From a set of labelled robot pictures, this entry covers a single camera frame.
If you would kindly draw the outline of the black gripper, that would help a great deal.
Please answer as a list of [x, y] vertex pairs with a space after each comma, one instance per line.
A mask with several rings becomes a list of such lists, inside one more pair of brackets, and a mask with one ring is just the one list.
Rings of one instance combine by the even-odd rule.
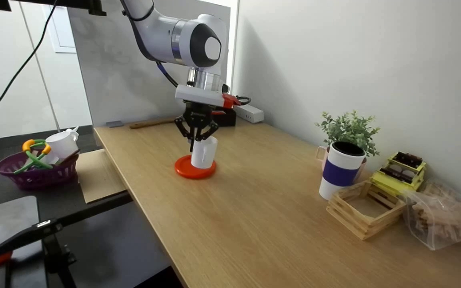
[[188, 151], [193, 151], [196, 141], [208, 139], [219, 128], [211, 112], [224, 106], [222, 88], [177, 85], [174, 98], [185, 104], [182, 115], [174, 119], [174, 125], [188, 141]]

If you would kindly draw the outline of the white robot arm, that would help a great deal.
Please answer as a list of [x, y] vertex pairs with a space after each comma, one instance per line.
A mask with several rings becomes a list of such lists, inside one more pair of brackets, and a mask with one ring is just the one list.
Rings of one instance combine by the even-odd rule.
[[209, 15], [179, 19], [161, 15], [153, 3], [120, 0], [139, 51], [153, 61], [174, 87], [174, 98], [185, 104], [174, 119], [188, 141], [208, 139], [216, 130], [211, 112], [224, 106], [225, 42]]

